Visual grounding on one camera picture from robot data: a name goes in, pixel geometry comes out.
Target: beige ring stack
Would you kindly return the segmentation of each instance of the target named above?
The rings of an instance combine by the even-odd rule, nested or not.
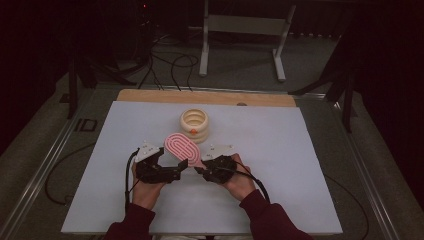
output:
[[[194,143],[202,143],[209,135],[209,118],[201,109],[188,109],[180,117],[181,133]]]

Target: white tabletop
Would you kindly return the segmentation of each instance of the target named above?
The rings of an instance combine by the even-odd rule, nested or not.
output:
[[[124,217],[125,168],[144,141],[163,146],[179,131],[179,117],[201,108],[210,135],[199,144],[231,144],[260,179],[272,202],[280,203],[293,223],[310,234],[341,233],[331,196],[299,108],[205,104],[114,102],[62,227],[65,233],[104,233]],[[178,160],[165,153],[162,166]],[[249,219],[222,187],[193,169],[166,185],[153,209],[152,234],[248,234]]]

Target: maroon shirt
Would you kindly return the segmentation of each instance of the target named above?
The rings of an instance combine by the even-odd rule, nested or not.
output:
[[[255,240],[303,240],[312,239],[300,231],[279,204],[269,204],[259,190],[250,193],[240,203],[250,218],[250,230]],[[121,223],[113,223],[104,240],[150,240],[149,226],[155,213],[130,204]]]

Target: pink plastic piece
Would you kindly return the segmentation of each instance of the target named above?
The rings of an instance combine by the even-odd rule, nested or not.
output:
[[[182,133],[174,133],[165,139],[165,149],[180,161],[188,159],[189,167],[204,167],[199,147]]]

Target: hand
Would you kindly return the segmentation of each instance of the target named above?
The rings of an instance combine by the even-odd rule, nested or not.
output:
[[[133,188],[132,203],[140,207],[152,210],[156,204],[156,201],[158,200],[160,190],[163,188],[163,186],[166,185],[166,183],[149,184],[144,183],[142,181],[138,181],[135,173],[136,165],[136,163],[133,163],[132,165],[132,173],[134,179],[133,185],[135,184]]]
[[[232,155],[231,158],[234,161],[243,164],[240,156],[237,153]],[[249,171],[247,172],[246,169],[244,169],[240,164],[237,164],[237,171],[249,174],[250,168],[244,166],[247,171]],[[233,177],[222,186],[224,186],[231,193],[231,195],[239,201],[242,201],[247,195],[256,189],[255,184],[251,178],[237,173],[235,173]]]

